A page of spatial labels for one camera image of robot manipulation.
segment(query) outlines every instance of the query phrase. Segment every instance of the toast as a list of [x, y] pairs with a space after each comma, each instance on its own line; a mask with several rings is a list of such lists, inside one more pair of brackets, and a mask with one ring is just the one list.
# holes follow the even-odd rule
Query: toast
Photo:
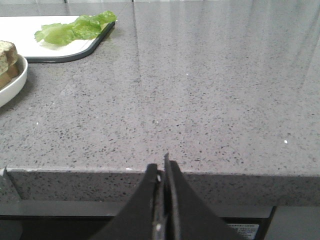
[[0, 89], [19, 74], [17, 61], [16, 46], [9, 41], [0, 41]]

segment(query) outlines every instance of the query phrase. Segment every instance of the label sticker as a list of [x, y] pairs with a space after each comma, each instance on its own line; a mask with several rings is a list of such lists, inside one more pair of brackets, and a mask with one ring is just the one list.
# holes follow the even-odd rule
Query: label sticker
[[228, 225], [248, 240], [255, 240], [259, 228], [259, 224], [228, 223]]

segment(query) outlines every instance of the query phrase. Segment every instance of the cutting board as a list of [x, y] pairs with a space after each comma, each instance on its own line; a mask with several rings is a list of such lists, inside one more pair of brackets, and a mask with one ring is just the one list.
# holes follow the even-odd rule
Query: cutting board
[[78, 16], [10, 16], [0, 17], [0, 40], [13, 42], [20, 55], [29, 63], [59, 63], [83, 58], [91, 54], [103, 37], [110, 31], [108, 24], [99, 37], [92, 40], [75, 40], [66, 46], [55, 46], [36, 42], [35, 32], [42, 25], [54, 23], [69, 24]]

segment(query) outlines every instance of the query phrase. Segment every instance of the gray speckled countertop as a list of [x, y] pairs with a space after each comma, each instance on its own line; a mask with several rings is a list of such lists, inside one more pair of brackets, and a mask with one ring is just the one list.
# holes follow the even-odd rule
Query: gray speckled countertop
[[118, 22], [88, 57], [30, 64], [0, 108], [0, 168], [22, 199], [125, 201], [169, 152], [208, 203], [320, 205], [319, 8], [1, 6], [2, 17], [111, 10]]

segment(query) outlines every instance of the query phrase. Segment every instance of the green lettuce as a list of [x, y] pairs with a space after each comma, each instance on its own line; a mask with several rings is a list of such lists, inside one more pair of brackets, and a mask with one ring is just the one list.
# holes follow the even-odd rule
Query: green lettuce
[[41, 30], [35, 32], [37, 42], [44, 40], [47, 43], [65, 46], [74, 40], [90, 40], [99, 36], [106, 24], [117, 20], [111, 11], [105, 11], [98, 15], [81, 15], [69, 24], [53, 23], [41, 26]]

